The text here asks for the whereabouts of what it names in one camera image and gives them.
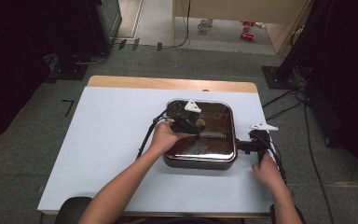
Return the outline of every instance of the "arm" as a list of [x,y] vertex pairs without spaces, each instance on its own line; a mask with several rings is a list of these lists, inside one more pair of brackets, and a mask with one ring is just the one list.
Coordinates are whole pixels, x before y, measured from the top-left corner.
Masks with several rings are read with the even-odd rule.
[[290,191],[281,178],[277,163],[270,157],[269,153],[264,154],[260,168],[254,164],[252,169],[257,179],[271,191],[276,222],[278,224],[302,223]]
[[137,161],[107,183],[87,207],[79,224],[114,223],[126,208],[132,195],[138,189],[146,173],[155,161],[185,133],[174,133],[168,121],[156,126],[152,143],[146,153]]

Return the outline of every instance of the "white tabletop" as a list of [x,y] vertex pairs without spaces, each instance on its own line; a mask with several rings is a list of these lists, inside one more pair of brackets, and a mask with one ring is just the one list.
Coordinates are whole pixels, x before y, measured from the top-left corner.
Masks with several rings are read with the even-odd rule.
[[[134,162],[153,118],[176,98],[228,104],[240,140],[249,140],[251,125],[265,122],[257,93],[86,87],[37,209],[57,214],[68,198],[95,196]],[[226,171],[172,168],[160,158],[125,213],[264,216],[272,197],[255,179],[253,163],[256,154],[241,151]]]

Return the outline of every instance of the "hand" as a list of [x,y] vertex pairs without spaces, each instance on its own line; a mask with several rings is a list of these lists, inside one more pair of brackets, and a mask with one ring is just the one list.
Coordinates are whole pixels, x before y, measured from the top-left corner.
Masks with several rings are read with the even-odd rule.
[[252,169],[254,171],[255,177],[267,188],[269,188],[272,193],[274,193],[274,191],[279,188],[285,187],[281,173],[278,170],[278,165],[270,157],[267,151],[263,156],[260,168],[258,165],[253,164]]
[[148,150],[156,150],[159,154],[168,151],[182,138],[189,137],[188,133],[174,133],[171,129],[172,122],[162,121],[156,125],[153,140]]

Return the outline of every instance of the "gray carpet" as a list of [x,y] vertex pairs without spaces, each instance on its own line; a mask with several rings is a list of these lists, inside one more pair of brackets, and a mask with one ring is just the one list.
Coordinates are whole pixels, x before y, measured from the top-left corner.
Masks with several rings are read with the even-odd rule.
[[[91,65],[83,81],[58,80],[42,84],[11,126],[0,135],[0,224],[37,223],[36,211],[43,186],[60,151],[81,92],[93,75],[171,77],[254,82],[262,104],[284,91],[269,90],[262,65],[280,65],[283,56],[244,54],[191,49],[131,46],[114,51],[99,64]],[[66,117],[69,103],[76,103]],[[296,104],[287,96],[269,105],[266,117]],[[324,145],[323,130],[308,108],[310,137],[316,164],[324,182],[336,223],[358,223],[358,160],[345,149]],[[269,124],[280,128],[272,139],[282,153],[288,186],[308,223],[329,223],[324,196],[312,166],[307,143],[304,107],[284,113]],[[337,182],[351,182],[342,187]],[[44,223],[53,223],[46,216]],[[266,218],[246,218],[246,223],[270,223]]]

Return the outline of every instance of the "table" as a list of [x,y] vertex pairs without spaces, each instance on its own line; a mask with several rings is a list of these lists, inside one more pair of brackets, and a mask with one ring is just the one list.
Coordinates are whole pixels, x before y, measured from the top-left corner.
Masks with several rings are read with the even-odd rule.
[[[250,125],[265,121],[253,83],[92,77],[37,209],[57,214],[68,198],[95,196],[134,162],[152,119],[173,98],[229,104],[240,140],[249,140]],[[160,158],[123,215],[267,217],[272,197],[255,179],[253,163],[257,163],[256,154],[241,151],[226,171],[172,168]]]
[[[175,17],[187,17],[189,0],[173,0],[172,44]],[[312,0],[194,0],[190,18],[264,22],[276,53],[281,53],[299,24],[305,24]]]

